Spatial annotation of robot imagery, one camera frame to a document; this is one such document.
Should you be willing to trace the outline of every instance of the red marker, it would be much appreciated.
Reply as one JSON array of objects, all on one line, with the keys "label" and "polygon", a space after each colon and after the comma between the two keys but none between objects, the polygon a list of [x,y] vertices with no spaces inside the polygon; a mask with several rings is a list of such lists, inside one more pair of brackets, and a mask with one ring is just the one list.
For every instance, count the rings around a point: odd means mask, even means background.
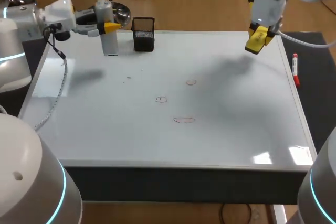
[{"label": "red marker", "polygon": [[293,54],[293,63],[292,63],[292,73],[293,73],[293,79],[295,86],[297,88],[300,87],[300,80],[298,76],[298,54]]}]

